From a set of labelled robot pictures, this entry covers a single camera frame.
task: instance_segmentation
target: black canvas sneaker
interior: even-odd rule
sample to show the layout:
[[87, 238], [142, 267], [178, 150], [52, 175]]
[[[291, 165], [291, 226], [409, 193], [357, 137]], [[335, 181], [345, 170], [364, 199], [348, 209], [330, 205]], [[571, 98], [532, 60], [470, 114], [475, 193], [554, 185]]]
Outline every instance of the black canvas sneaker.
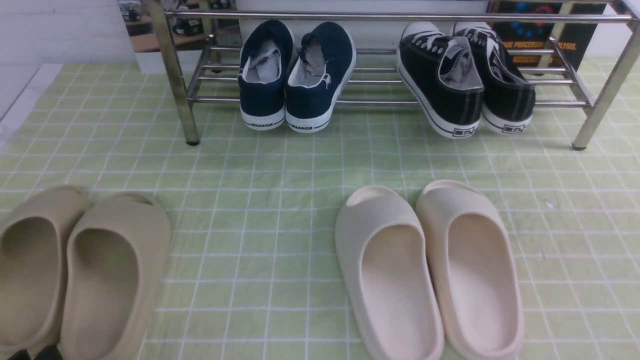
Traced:
[[524, 79], [502, 45], [484, 22], [457, 22], [455, 36], [469, 39], [474, 60], [484, 83], [482, 113], [489, 128], [497, 133], [522, 132], [531, 122], [536, 102], [534, 85]]
[[484, 87], [467, 38], [447, 37], [430, 22], [409, 24], [397, 68], [435, 131], [448, 138], [475, 133]]

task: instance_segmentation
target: cream slide sandal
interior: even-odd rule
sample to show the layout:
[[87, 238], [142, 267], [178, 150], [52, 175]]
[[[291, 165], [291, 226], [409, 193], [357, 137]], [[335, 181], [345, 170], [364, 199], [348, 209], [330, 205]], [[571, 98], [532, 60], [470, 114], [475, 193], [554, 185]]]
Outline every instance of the cream slide sandal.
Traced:
[[67, 251], [65, 360], [130, 359], [138, 351], [170, 240], [166, 212], [146, 195], [119, 193], [86, 212]]
[[89, 206], [79, 188], [57, 186], [15, 208], [0, 227], [0, 355], [57, 342], [67, 240]]
[[498, 211], [473, 188], [438, 180], [422, 191], [416, 214], [449, 343], [468, 360], [514, 359], [524, 318]]
[[439, 359], [444, 332], [411, 206], [384, 186], [349, 197], [335, 247], [362, 340], [376, 360]]

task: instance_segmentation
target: tan slide sandal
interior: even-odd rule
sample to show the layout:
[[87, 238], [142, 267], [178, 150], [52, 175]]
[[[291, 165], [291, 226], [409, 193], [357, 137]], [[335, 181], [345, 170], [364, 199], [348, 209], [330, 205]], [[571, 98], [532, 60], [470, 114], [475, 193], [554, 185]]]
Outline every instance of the tan slide sandal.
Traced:
[[124, 360], [138, 351], [170, 240], [166, 212], [147, 195], [119, 193], [86, 212], [67, 249], [65, 360]]
[[89, 206], [80, 188], [57, 186], [15, 208], [0, 227], [0, 354], [37, 353], [58, 340], [67, 240]]

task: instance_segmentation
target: sneaker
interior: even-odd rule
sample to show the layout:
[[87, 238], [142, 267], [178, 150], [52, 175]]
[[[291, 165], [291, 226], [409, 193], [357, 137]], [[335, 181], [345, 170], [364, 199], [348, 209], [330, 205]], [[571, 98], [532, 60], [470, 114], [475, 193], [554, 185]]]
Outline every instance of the sneaker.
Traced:
[[355, 65], [356, 47], [342, 26], [325, 22], [306, 34], [286, 84], [289, 127], [299, 133], [324, 129]]
[[270, 130], [284, 122], [284, 83], [294, 56], [293, 34], [278, 20], [260, 24], [240, 50], [240, 114], [253, 130]]
[[475, 133], [484, 87], [467, 38], [447, 37], [430, 22], [411, 23], [398, 43], [397, 68], [438, 134]]
[[526, 81], [502, 45], [498, 35], [484, 22], [457, 22], [454, 35], [469, 39], [476, 67], [484, 83], [482, 113], [497, 133], [523, 131], [531, 122], [536, 91]]

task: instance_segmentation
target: chrome rail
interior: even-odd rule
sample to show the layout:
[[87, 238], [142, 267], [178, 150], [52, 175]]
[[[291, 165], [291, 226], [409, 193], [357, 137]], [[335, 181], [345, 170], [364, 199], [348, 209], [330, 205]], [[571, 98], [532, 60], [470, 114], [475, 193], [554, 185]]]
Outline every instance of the chrome rail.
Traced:
[[[230, 11], [212, 10], [204, 8], [201, 10], [165, 10], [161, 0], [150, 0], [149, 11], [153, 18], [156, 29], [156, 37], [160, 45], [160, 52], [163, 57], [164, 66], [169, 77], [169, 82], [175, 99], [180, 123], [184, 130], [187, 143], [197, 145], [200, 142], [198, 131], [191, 107], [194, 103], [216, 103], [216, 104], [237, 104], [237, 97], [215, 97], [199, 96], [199, 84], [204, 81], [218, 83], [233, 83], [237, 81], [235, 76], [229, 76], [228, 72], [237, 72], [238, 64], [222, 63], [221, 54], [225, 52], [239, 52], [240, 47], [222, 46], [218, 44], [218, 39], [209, 35], [207, 45], [200, 55], [196, 71], [188, 85], [185, 84], [182, 69], [178, 60], [173, 43], [173, 37], [168, 27], [168, 19], [172, 17], [212, 19], [207, 22], [207, 30], [213, 31], [218, 19], [279, 19], [279, 20], [371, 20], [371, 21], [487, 21], [487, 22], [553, 22], [556, 25], [552, 30], [552, 36], [544, 49], [510, 49], [512, 56], [541, 56], [538, 67], [520, 67], [523, 74], [551, 74], [561, 76], [555, 79], [530, 79], [536, 86], [569, 86], [575, 96], [575, 100], [537, 100], [536, 106], [542, 108], [581, 108], [586, 114], [578, 135], [572, 145], [575, 150], [586, 148], [600, 122], [604, 118], [606, 111], [613, 102], [618, 90], [622, 86], [633, 64], [640, 56], [640, 26], [638, 11], [631, 0], [623, 0], [627, 9], [625, 13], [616, 15], [578, 15], [570, 14], [572, 4], [597, 4], [613, 3], [614, 0], [560, 0], [563, 3], [562, 11], [559, 14], [428, 14], [428, 13], [307, 13], [307, 12], [251, 12], [251, 11]], [[614, 66], [602, 91], [596, 99], [590, 94], [584, 82], [571, 66], [563, 50], [556, 40], [564, 24], [626, 24], [632, 32], [629, 41], [618, 62]], [[357, 49], [359, 55], [395, 55], [395, 49]], [[562, 65], [549, 67], [550, 59], [557, 56]], [[208, 75], [207, 72], [227, 72], [227, 75]], [[357, 67], [356, 73], [366, 74], [392, 74], [396, 72], [394, 67]], [[352, 85], [399, 85], [400, 79], [351, 79]], [[369, 100], [369, 99], [339, 99], [338, 104], [360, 105], [360, 106], [416, 106], [414, 99], [398, 100]]]

